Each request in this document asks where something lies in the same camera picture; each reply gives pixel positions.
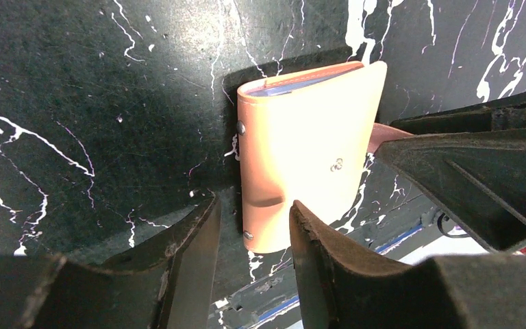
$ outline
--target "wallet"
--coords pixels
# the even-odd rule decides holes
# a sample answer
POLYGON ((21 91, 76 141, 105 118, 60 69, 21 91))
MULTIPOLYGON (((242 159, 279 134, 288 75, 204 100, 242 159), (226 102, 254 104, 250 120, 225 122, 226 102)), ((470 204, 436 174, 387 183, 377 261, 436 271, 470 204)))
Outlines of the wallet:
MULTIPOLYGON (((288 215, 295 199, 327 224, 352 207, 386 67, 384 62, 346 62, 256 80, 238 89, 248 250, 265 254, 289 247, 288 215)), ((386 134, 376 144, 385 139, 386 134)))

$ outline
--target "leather pouch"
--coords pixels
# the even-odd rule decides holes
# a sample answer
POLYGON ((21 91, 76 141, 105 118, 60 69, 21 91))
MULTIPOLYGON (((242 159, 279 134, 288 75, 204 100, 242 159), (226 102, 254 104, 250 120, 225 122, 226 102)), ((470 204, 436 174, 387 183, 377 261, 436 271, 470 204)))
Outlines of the leather pouch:
POLYGON ((290 245, 288 214, 295 199, 327 224, 350 209, 385 77, 384 62, 347 62, 238 89, 248 250, 265 254, 290 245))

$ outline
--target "black marble surface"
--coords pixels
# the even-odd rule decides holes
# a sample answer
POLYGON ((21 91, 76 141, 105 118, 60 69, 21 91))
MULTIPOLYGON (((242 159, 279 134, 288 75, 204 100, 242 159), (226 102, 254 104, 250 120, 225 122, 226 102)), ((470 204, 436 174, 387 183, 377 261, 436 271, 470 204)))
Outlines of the black marble surface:
MULTIPOLYGON (((97 263, 211 190, 213 300, 268 280, 289 251, 242 246, 234 91, 349 59, 388 63, 382 123, 520 93, 526 0, 0 1, 0 254, 97 263)), ((366 159, 333 226, 377 247, 427 203, 366 159)))

